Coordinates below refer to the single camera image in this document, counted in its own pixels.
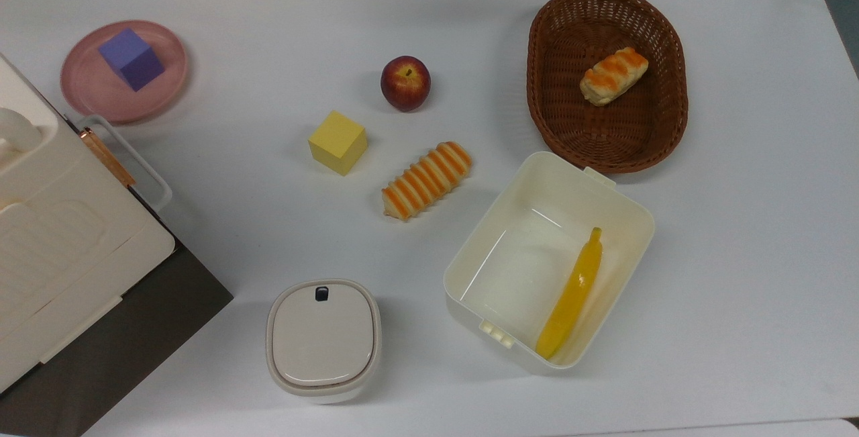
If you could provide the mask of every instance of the appliance handle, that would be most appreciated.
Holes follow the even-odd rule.
[[[0,138],[5,138],[19,152],[29,152],[42,143],[42,134],[29,119],[4,107],[0,107]]]
[[[142,158],[142,156],[140,156],[140,154],[138,153],[137,150],[134,150],[134,148],[131,146],[131,144],[129,144],[128,141],[126,141],[125,138],[123,138],[123,136],[120,135],[119,132],[116,131],[116,128],[114,128],[110,124],[110,122],[108,122],[106,119],[104,119],[100,115],[90,115],[90,116],[85,117],[81,121],[81,125],[84,128],[89,127],[89,125],[94,125],[94,124],[95,125],[101,125],[101,127],[104,127],[105,130],[107,130],[107,132],[109,132],[111,134],[111,136],[116,138],[116,141],[119,142],[119,144],[121,144],[121,146],[123,146],[123,148],[128,150],[129,154],[131,154],[131,156],[133,156],[133,158],[135,160],[137,160],[138,164],[140,164],[140,166],[142,168],[144,168],[146,173],[150,174],[150,177],[152,177],[158,183],[158,185],[160,185],[160,187],[162,187],[162,196],[160,196],[160,199],[157,202],[150,204],[150,207],[152,207],[152,210],[160,211],[160,210],[162,210],[162,208],[164,208],[164,205],[168,205],[168,203],[170,202],[170,199],[172,199],[172,189],[170,189],[170,186],[168,184],[166,184],[166,181],[158,174],[158,172],[156,172],[156,170],[154,170],[154,168],[152,168],[152,166],[149,165],[146,162],[146,160],[144,160],[144,158]]]

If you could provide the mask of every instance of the white appliance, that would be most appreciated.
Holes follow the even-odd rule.
[[[121,301],[174,238],[0,55],[0,391]]]

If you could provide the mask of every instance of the bread roll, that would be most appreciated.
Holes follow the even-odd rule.
[[[442,142],[417,164],[381,189],[385,214],[408,220],[459,185],[472,168],[468,152],[455,142]]]
[[[587,70],[579,88],[586,100],[601,107],[623,95],[641,79],[647,67],[644,56],[633,48],[623,48]]]

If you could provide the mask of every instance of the red apple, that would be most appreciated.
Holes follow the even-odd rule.
[[[381,71],[381,94],[399,111],[421,106],[430,94],[430,71],[413,56],[400,56]]]

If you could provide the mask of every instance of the yellow block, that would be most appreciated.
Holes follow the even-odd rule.
[[[346,176],[367,150],[367,132],[358,123],[332,111],[307,142],[316,161]]]

